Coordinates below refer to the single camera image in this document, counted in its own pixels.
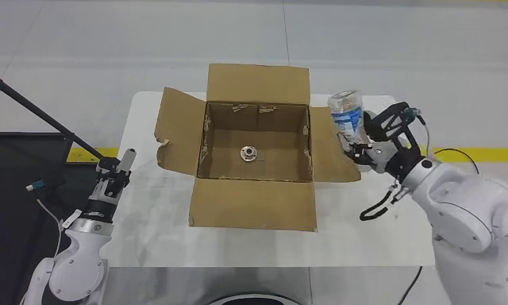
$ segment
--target black cable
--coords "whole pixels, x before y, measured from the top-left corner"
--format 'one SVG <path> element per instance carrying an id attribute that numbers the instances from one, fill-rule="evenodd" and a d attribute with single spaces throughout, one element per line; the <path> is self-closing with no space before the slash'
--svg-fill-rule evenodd
<path id="1" fill-rule="evenodd" d="M 418 269 L 418 273 L 416 274 L 416 276 L 414 277 L 414 280 L 413 282 L 411 282 L 411 285 L 407 288 L 406 290 L 406 293 L 404 293 L 404 295 L 402 296 L 400 302 L 398 302 L 397 305 L 402 305 L 402 303 L 404 303 L 404 301 L 406 300 L 406 297 L 410 294 L 410 291 L 411 291 L 411 288 L 413 288 L 413 286 L 416 284 L 416 281 L 418 280 L 418 278 L 420 277 L 420 274 L 421 274 L 421 271 L 423 269 L 423 266 L 421 266 L 419 269 Z"/>
<path id="2" fill-rule="evenodd" d="M 466 156 L 472 162 L 473 166 L 475 166 L 476 173 L 479 174 L 478 166 L 476 165 L 475 161 L 466 152 L 463 152 L 460 149 L 440 149 L 437 152 L 435 152 L 434 154 L 438 154 L 443 151 L 454 151 L 454 152 L 458 152 L 458 153 L 461 153 L 462 155 Z"/>
<path id="3" fill-rule="evenodd" d="M 379 218 L 381 217 L 383 214 L 385 214 L 387 211 L 388 211 L 388 208 L 384 207 L 383 209 L 381 209 L 380 211 L 376 212 L 375 214 L 373 215 L 367 215 L 369 213 L 371 213 L 374 209 L 377 209 L 379 207 L 381 207 L 389 198 L 390 198 L 390 195 L 391 193 L 393 192 L 394 190 L 394 187 L 390 187 L 390 189 L 388 190 L 388 192 L 384 195 L 383 199 L 381 199 L 381 201 L 379 201 L 378 203 L 376 203 L 374 206 L 364 210 L 361 214 L 360 214 L 360 220 L 361 221 L 368 221 L 368 220 L 374 220 L 376 218 Z"/>

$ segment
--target bottle label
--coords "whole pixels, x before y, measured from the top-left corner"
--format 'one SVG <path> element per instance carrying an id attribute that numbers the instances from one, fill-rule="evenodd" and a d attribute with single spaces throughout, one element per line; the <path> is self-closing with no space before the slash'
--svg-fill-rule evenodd
<path id="1" fill-rule="evenodd" d="M 342 113 L 334 113 L 332 111 L 332 118 L 339 128 L 339 132 L 350 142 L 354 142 L 353 139 L 356 137 L 356 132 L 358 132 L 362 113 L 361 106 Z"/>

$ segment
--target white cable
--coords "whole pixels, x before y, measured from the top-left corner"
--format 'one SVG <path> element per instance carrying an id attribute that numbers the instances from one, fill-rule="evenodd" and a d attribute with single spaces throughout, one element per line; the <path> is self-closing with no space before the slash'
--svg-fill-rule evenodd
<path id="1" fill-rule="evenodd" d="M 25 303 L 26 293 L 28 293 L 28 291 L 25 292 L 25 294 L 23 295 L 23 298 L 21 299 L 21 302 L 19 302 L 19 305 L 23 305 Z"/>
<path id="2" fill-rule="evenodd" d="M 53 217 L 53 219 L 55 219 L 55 222 L 56 222 L 56 225 L 58 226 L 58 243 L 56 244 L 56 251 L 55 251 L 55 256 L 53 258 L 56 257 L 56 255 L 58 254 L 58 250 L 60 249 L 60 241 L 62 240 L 62 227 L 60 225 L 60 221 L 58 221 L 58 218 L 55 217 L 54 214 L 52 214 L 51 211 L 49 211 L 48 208 L 46 208 L 46 206 L 37 198 L 37 202 L 40 204 L 40 206 L 42 207 L 42 209 L 46 210 L 46 212 Z"/>
<path id="3" fill-rule="evenodd" d="M 432 149 L 430 148 L 430 132 L 429 132 L 429 127 L 427 125 L 424 125 L 423 127 L 425 127 L 425 133 L 427 134 L 427 157 L 434 158 L 434 154 L 431 153 Z"/>

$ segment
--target tabletop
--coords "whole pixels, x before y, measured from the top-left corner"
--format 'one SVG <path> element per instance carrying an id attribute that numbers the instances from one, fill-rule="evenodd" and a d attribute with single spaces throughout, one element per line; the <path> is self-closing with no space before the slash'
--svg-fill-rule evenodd
<path id="1" fill-rule="evenodd" d="M 204 93 L 189 93 L 205 99 Z M 328 95 L 311 95 L 326 106 Z M 131 182 L 114 216 L 113 239 L 102 256 L 114 267 L 316 267 L 434 265 L 431 228 L 409 196 L 383 217 L 361 222 L 393 183 L 388 175 L 362 173 L 355 183 L 315 183 L 317 232 L 188 226 L 193 176 L 157 166 L 154 138 L 162 92 L 133 97 L 119 156 L 137 151 Z M 379 113 L 391 96 L 364 96 Z"/>

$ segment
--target floor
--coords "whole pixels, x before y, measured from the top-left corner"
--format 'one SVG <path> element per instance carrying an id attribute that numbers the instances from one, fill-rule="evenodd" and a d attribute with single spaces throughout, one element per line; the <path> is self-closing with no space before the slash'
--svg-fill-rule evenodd
<path id="1" fill-rule="evenodd" d="M 506 147 L 508 4 L 432 0 L 0 0 L 0 77 L 95 147 L 138 91 L 205 91 L 209 63 L 310 68 L 422 109 L 433 145 Z M 1 131 L 48 131 L 0 95 Z M 508 179 L 506 164 L 480 169 Z M 114 268 L 106 303 L 189 304 L 246 288 L 303 304 L 395 304 L 416 268 Z M 449 304 L 425 268 L 407 304 Z"/>

